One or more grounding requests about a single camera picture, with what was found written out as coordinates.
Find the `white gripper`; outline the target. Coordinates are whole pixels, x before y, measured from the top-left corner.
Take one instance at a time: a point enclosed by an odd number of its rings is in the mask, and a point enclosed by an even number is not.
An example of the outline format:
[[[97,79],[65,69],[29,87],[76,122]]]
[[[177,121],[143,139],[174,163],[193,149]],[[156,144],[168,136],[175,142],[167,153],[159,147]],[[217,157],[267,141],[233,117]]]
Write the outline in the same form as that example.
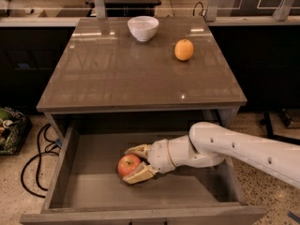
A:
[[[149,163],[147,165],[142,162],[133,172],[123,177],[123,180],[130,185],[149,180],[156,173],[169,173],[175,169],[170,157],[168,140],[160,140],[151,145],[140,144],[130,147],[125,154],[147,159]]]

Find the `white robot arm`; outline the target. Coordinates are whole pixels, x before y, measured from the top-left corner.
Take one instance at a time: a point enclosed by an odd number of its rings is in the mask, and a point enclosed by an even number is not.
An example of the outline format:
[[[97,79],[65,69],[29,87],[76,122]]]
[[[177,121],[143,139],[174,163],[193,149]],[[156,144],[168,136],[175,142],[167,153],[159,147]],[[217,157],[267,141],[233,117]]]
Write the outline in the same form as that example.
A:
[[[141,144],[126,153],[143,159],[123,177],[128,184],[146,181],[180,166],[213,167],[229,156],[300,188],[299,145],[231,131],[208,122],[194,124],[185,136]]]

